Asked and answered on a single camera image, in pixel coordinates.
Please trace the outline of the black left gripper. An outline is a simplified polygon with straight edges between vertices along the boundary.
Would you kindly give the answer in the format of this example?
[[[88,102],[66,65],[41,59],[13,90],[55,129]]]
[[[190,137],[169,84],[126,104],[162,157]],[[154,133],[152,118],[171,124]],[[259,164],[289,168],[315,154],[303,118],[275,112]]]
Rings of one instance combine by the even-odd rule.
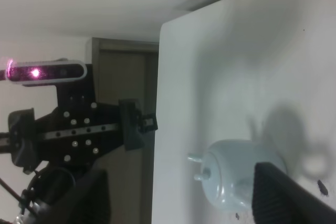
[[[12,162],[25,174],[34,172],[39,159],[82,166],[123,144],[126,151],[143,148],[144,135],[158,129],[156,114],[142,114],[137,100],[119,100],[119,106],[96,101],[92,65],[82,80],[55,86],[58,105],[37,126],[33,108],[8,116]]]

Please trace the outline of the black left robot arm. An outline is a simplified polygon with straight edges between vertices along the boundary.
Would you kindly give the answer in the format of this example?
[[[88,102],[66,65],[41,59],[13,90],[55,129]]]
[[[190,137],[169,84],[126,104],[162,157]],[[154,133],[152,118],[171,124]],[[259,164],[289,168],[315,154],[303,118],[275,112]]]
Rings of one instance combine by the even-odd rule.
[[[98,102],[92,65],[81,61],[9,62],[1,80],[57,92],[51,113],[35,118],[33,109],[14,111],[1,134],[1,153],[33,174],[21,194],[1,182],[19,203],[16,223],[108,223],[108,176],[93,165],[121,146],[142,148],[144,135],[158,129],[156,115],[143,114],[137,100]]]

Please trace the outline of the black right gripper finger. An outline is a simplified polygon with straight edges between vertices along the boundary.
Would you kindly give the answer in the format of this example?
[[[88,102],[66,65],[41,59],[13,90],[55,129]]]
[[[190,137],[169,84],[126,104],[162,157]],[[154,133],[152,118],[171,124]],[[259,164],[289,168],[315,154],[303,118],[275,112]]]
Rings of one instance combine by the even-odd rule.
[[[299,186],[272,163],[254,169],[255,223],[335,223],[335,210]]]

